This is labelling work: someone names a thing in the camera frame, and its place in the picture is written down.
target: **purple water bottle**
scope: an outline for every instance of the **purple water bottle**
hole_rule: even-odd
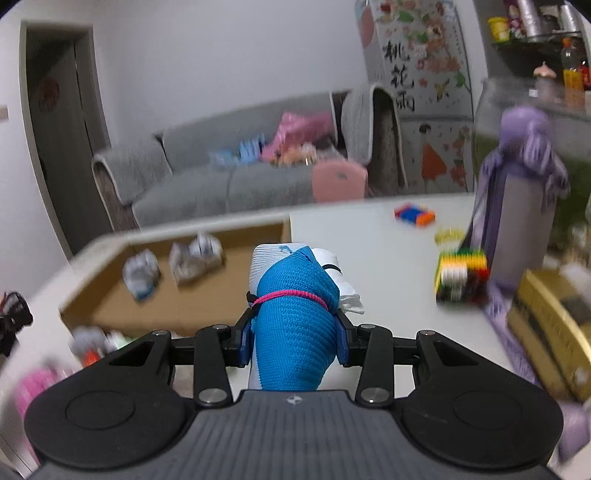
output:
[[[540,109],[503,113],[499,147],[480,168],[472,224],[464,247],[482,248],[491,280],[514,291],[526,269],[540,268],[548,248],[557,197],[570,191],[566,168]]]

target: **gray blanket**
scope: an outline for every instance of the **gray blanket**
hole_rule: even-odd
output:
[[[124,206],[131,205],[150,188],[173,176],[162,146],[155,138],[99,152],[92,161],[105,166]]]
[[[384,88],[374,83],[362,85],[352,90],[343,103],[341,128],[347,145],[347,155],[350,160],[364,167],[369,165],[374,156],[374,126],[376,124],[374,95],[377,90],[390,96]],[[394,115],[394,128],[398,128],[398,139],[400,139],[400,123],[395,108]],[[398,150],[401,155],[401,144],[398,146]]]

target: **chinese characters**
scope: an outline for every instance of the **chinese characters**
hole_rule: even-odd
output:
[[[414,79],[408,78],[408,63],[411,57],[407,52],[406,46],[402,42],[393,44],[391,40],[382,48],[384,58],[392,64],[392,79],[390,84],[396,89],[401,89],[397,93],[396,103],[399,110],[415,111],[414,96],[409,94],[407,90],[414,88]]]

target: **door frame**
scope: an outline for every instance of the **door frame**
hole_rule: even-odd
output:
[[[98,74],[96,72],[96,57],[95,57],[95,44],[94,44],[94,35],[93,35],[93,27],[90,24],[70,24],[70,23],[60,23],[60,22],[35,22],[35,21],[27,21],[23,20],[21,22],[21,31],[20,31],[20,40],[19,40],[19,83],[21,89],[21,107],[22,107],[22,118],[24,121],[25,127],[25,135],[27,138],[27,144],[29,149],[29,154],[31,157],[31,164],[33,165],[33,172],[35,173],[35,178],[37,180],[37,186],[39,187],[39,192],[41,193],[41,199],[43,200],[45,209],[47,211],[47,216],[51,222],[51,225],[56,233],[56,237],[60,243],[61,249],[64,252],[64,255],[68,260],[71,260],[72,250],[70,249],[70,245],[66,239],[64,234],[64,230],[60,225],[60,221],[57,217],[56,210],[53,206],[51,201],[51,197],[49,195],[49,189],[47,188],[47,184],[45,182],[45,178],[43,176],[43,170],[41,169],[41,162],[39,161],[39,155],[37,152],[37,143],[35,141],[35,134],[33,133],[33,120],[31,119],[31,110],[29,104],[29,91],[27,85],[27,32],[29,29],[32,30],[60,30],[65,34],[71,34],[72,39],[74,38],[82,38],[84,36],[88,37],[88,51],[84,51],[84,54],[88,54],[90,56],[90,65],[92,71],[92,80],[94,85],[94,100],[96,102],[96,108],[99,114],[100,120],[100,129],[101,133],[104,136],[105,145],[108,147],[111,146],[111,140],[109,138],[109,132],[107,130],[106,121],[105,121],[105,113],[103,110],[102,100],[100,98],[100,90],[99,90],[99,80]]]

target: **sofa cushion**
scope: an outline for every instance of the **sofa cushion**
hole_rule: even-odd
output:
[[[226,213],[232,170],[210,166],[178,173],[133,205],[140,228]]]
[[[312,166],[273,167],[266,162],[238,167],[228,189],[228,212],[312,203]]]
[[[208,152],[238,148],[243,140],[264,134],[271,141],[284,112],[312,115],[332,111],[329,93],[318,93],[250,106],[230,113],[172,127],[164,131],[166,159],[174,173],[204,166]]]

